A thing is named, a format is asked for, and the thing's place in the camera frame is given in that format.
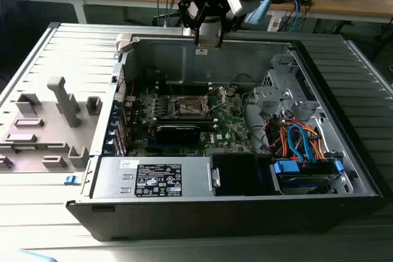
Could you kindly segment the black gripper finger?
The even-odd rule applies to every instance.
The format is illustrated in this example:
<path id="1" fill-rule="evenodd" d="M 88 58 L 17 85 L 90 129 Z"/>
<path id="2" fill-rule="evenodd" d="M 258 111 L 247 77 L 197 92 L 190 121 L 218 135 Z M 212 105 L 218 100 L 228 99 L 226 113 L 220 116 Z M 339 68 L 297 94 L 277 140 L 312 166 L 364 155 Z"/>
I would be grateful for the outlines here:
<path id="1" fill-rule="evenodd" d="M 212 15 L 208 3 L 199 9 L 193 0 L 179 0 L 182 26 L 197 46 L 212 46 Z"/>
<path id="2" fill-rule="evenodd" d="M 217 46 L 221 47 L 226 33 L 229 33 L 231 31 L 237 31 L 240 28 L 243 22 L 243 16 L 232 16 L 228 19 L 227 13 L 230 11 L 230 6 L 228 2 L 224 0 L 219 1 L 217 10 L 220 18 L 220 34 Z"/>

